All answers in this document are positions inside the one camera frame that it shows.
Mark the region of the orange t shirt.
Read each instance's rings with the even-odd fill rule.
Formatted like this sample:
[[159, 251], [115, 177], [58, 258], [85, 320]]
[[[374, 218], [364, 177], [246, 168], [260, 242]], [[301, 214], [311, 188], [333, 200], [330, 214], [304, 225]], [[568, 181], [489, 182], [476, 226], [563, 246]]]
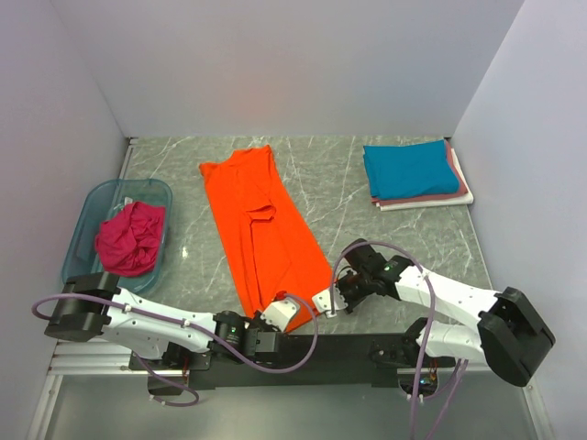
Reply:
[[236, 150], [199, 171], [247, 316], [282, 292], [311, 302], [328, 287], [330, 265], [286, 191], [270, 146]]

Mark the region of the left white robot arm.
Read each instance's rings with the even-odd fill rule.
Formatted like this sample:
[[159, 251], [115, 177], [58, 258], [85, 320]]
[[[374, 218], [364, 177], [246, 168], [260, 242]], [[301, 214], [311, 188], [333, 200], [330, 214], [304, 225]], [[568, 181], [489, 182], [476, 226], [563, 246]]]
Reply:
[[245, 318], [234, 312], [190, 312], [145, 300], [120, 288], [118, 276], [109, 272], [70, 277], [55, 300], [45, 336], [70, 342], [102, 338], [165, 369], [181, 362], [185, 348], [195, 354], [212, 351], [259, 371], [281, 373], [257, 366], [245, 352]]

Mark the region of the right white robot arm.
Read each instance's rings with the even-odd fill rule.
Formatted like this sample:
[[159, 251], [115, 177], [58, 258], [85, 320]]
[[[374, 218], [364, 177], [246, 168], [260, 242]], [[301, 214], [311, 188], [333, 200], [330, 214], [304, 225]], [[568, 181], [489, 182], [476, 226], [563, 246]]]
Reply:
[[412, 325], [402, 345], [407, 362], [469, 360], [516, 387], [529, 383], [556, 337], [522, 291], [473, 287], [425, 269], [402, 250], [386, 258], [377, 245], [360, 238], [342, 251], [351, 272], [335, 286], [349, 310], [371, 294], [424, 306], [453, 322], [424, 319]]

